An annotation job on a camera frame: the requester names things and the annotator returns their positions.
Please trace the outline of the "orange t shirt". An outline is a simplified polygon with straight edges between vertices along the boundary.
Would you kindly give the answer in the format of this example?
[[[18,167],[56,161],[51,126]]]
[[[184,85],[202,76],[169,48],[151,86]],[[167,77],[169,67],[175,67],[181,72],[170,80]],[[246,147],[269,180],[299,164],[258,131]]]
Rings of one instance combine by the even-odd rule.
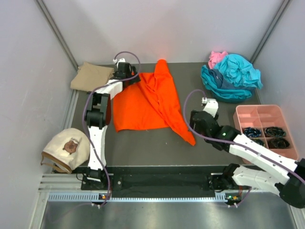
[[[154,72],[140,73],[140,82],[128,86],[113,99],[113,124],[122,130],[170,128],[184,141],[195,138],[183,119],[180,100],[167,61],[158,60]]]

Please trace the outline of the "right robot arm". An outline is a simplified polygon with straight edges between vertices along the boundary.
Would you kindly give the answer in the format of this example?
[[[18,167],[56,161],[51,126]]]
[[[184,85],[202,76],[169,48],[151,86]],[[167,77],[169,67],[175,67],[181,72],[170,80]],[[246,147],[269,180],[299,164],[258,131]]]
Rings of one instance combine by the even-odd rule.
[[[296,161],[281,156],[246,137],[229,125],[218,125],[206,111],[191,111],[190,129],[220,151],[239,156],[259,167],[259,170],[230,164],[223,171],[226,188],[237,185],[255,187],[274,193],[285,203],[305,207],[305,160]]]

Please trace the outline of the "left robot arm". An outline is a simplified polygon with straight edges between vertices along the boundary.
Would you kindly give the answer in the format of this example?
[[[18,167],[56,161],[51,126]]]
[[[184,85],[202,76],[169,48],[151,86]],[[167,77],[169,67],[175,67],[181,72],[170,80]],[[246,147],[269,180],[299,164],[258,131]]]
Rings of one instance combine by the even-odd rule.
[[[111,99],[127,86],[140,81],[135,66],[124,58],[114,60],[117,70],[106,85],[89,93],[82,117],[85,133],[89,136],[90,156],[82,190],[106,190],[108,178],[105,159],[105,136],[112,118]]]

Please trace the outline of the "folded beige t shirt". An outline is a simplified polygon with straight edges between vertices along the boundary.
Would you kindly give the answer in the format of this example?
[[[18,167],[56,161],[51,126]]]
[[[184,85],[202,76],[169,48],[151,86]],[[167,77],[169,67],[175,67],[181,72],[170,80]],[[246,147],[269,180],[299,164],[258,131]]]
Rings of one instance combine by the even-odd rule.
[[[113,77],[114,68],[84,62],[78,67],[77,75],[71,81],[70,88],[78,91],[91,92],[104,86]]]

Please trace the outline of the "pink divided tray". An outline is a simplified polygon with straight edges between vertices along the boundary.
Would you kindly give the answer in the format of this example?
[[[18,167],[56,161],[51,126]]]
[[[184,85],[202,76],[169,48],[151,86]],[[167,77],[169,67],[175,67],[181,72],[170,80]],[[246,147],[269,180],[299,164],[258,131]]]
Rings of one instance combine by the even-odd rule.
[[[233,119],[235,127],[259,145],[281,156],[299,159],[279,106],[239,105]]]

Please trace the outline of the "turquoise t shirt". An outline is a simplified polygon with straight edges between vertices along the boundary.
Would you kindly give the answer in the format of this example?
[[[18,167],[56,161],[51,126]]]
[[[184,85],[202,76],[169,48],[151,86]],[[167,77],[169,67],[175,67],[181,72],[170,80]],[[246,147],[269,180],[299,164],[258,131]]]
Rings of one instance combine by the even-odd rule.
[[[232,80],[235,86],[253,87],[254,91],[263,87],[261,72],[239,54],[228,54],[215,68],[222,72],[226,79]]]

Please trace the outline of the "pink t shirt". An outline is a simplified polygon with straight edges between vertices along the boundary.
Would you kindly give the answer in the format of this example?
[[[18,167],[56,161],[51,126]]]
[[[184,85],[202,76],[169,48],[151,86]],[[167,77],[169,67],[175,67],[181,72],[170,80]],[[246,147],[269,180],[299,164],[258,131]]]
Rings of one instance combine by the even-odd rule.
[[[215,65],[219,62],[221,62],[225,56],[228,55],[227,51],[223,52],[214,52],[212,51],[210,56],[209,56],[209,61],[208,61],[208,66],[210,69],[213,69]]]

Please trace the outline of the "aluminium frame rail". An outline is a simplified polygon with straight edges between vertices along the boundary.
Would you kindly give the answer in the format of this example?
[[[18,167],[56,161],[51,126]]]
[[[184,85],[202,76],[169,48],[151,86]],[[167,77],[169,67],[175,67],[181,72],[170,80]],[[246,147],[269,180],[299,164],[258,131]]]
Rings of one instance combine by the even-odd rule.
[[[274,177],[271,174],[239,167],[237,172],[229,174],[119,174],[110,175],[108,188],[111,190],[123,189],[199,189],[199,190],[227,190],[237,189],[238,186],[253,187],[268,192],[279,192],[288,183],[292,175],[281,174]],[[41,180],[40,189],[82,190],[82,179],[75,174],[48,174]]]

